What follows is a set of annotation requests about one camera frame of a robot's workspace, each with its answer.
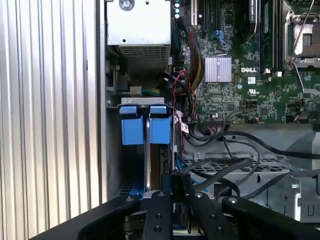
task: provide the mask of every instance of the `power supply vent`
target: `power supply vent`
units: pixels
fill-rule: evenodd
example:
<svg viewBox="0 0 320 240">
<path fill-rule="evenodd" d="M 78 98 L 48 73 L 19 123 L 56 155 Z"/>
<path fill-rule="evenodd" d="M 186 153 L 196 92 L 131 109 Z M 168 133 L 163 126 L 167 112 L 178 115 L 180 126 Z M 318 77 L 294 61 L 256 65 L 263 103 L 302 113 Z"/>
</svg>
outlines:
<svg viewBox="0 0 320 240">
<path fill-rule="evenodd" d="M 128 59 L 133 71 L 163 72 L 168 65 L 170 45 L 162 46 L 119 46 L 122 54 Z"/>
</svg>

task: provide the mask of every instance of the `screw hole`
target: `screw hole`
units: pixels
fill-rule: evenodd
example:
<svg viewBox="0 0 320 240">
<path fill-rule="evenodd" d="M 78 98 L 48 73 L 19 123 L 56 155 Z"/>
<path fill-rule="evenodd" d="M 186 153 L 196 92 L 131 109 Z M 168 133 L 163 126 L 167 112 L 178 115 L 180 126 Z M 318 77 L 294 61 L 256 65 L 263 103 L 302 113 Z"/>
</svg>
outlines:
<svg viewBox="0 0 320 240">
<path fill-rule="evenodd" d="M 157 233 L 159 233 L 159 232 L 161 232 L 161 227 L 159 227 L 159 226 L 155 226 L 154 228 L 153 228 L 153 230 L 155 231 L 155 232 L 157 232 Z"/>
</svg>

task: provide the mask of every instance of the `blue plastic tab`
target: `blue plastic tab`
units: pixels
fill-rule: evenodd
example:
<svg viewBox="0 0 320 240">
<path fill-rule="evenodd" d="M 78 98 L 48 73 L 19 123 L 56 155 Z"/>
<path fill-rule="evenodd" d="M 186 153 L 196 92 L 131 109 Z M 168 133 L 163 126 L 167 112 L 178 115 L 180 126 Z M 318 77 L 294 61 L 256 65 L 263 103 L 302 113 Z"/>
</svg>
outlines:
<svg viewBox="0 0 320 240">
<path fill-rule="evenodd" d="M 151 106 L 150 114 L 167 114 L 166 106 Z"/>
<path fill-rule="evenodd" d="M 166 106 L 151 106 L 150 114 L 167 114 Z M 150 143 L 151 144 L 170 144 L 171 139 L 171 118 L 150 118 Z"/>
<path fill-rule="evenodd" d="M 122 106 L 120 107 L 121 115 L 137 116 L 137 106 Z M 144 138 L 144 122 L 143 117 L 122 119 L 122 144 L 123 145 L 140 145 L 145 143 Z"/>
<path fill-rule="evenodd" d="M 121 106 L 119 113 L 124 114 L 137 114 L 137 106 Z"/>
</svg>

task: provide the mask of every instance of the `yellow wire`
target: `yellow wire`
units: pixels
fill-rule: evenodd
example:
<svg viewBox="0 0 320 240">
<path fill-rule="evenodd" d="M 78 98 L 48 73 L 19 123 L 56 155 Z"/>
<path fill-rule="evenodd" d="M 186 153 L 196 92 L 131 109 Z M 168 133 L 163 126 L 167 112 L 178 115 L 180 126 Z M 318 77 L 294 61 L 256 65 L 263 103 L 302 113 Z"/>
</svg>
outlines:
<svg viewBox="0 0 320 240">
<path fill-rule="evenodd" d="M 200 73 L 201 73 L 201 68 L 202 68 L 202 59 L 201 59 L 201 52 L 199 50 L 198 50 L 198 59 L 199 59 L 198 72 L 197 72 L 197 74 L 195 76 L 195 80 L 192 84 L 192 90 L 195 90 L 198 82 L 201 81 Z"/>
</svg>

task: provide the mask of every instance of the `pcie slot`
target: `pcie slot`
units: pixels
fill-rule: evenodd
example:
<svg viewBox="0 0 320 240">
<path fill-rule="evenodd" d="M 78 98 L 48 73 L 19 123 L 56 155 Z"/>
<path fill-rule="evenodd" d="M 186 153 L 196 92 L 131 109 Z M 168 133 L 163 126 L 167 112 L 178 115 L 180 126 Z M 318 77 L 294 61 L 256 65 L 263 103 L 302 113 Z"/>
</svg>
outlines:
<svg viewBox="0 0 320 240">
<path fill-rule="evenodd" d="M 220 0 L 214 0 L 214 30 L 219 31 L 220 30 L 220 12 L 221 12 L 221 6 L 220 6 Z"/>
<path fill-rule="evenodd" d="M 198 0 L 191 0 L 191 24 L 198 25 Z"/>
<path fill-rule="evenodd" d="M 209 0 L 200 0 L 199 8 L 201 11 L 201 29 L 203 33 L 207 33 L 208 29 L 208 20 L 209 20 Z"/>
</svg>

